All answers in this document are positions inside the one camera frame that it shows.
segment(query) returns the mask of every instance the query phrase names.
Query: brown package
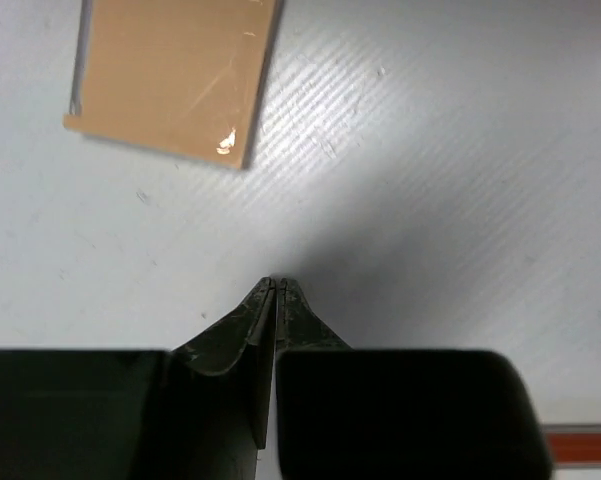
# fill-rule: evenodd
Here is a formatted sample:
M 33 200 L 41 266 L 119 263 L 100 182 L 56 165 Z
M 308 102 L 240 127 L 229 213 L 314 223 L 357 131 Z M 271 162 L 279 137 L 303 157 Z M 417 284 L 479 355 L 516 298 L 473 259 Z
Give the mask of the brown package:
M 241 167 L 276 1 L 84 1 L 65 127 Z

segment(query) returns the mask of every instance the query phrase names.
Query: white surface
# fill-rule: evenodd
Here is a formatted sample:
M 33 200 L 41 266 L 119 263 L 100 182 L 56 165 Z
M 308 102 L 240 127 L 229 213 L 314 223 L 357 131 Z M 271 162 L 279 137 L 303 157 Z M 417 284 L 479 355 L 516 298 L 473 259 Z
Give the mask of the white surface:
M 64 131 L 78 15 L 0 1 L 0 346 L 173 347 L 286 273 L 601 421 L 601 0 L 287 0 L 244 172 Z

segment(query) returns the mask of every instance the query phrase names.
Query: brown cardboard box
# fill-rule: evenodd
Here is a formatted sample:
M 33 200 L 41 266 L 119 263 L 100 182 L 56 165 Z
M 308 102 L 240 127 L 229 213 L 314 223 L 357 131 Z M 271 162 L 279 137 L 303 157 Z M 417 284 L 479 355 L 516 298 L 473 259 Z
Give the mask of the brown cardboard box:
M 276 1 L 85 2 L 64 125 L 242 166 Z

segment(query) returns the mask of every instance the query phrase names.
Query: gray surface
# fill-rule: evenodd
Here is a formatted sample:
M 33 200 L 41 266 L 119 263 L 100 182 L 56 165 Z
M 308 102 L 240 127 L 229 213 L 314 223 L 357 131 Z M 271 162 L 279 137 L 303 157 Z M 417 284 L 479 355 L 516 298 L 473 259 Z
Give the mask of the gray surface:
M 172 347 L 286 273 L 601 421 L 601 0 L 287 0 L 246 172 L 65 132 L 79 10 L 0 2 L 0 345 Z

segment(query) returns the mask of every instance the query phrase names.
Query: red bar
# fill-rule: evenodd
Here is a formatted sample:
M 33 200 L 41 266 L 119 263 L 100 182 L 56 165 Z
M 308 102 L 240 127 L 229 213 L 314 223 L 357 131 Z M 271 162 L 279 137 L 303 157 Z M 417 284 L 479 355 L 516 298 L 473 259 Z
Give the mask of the red bar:
M 601 466 L 601 433 L 546 433 L 558 468 Z

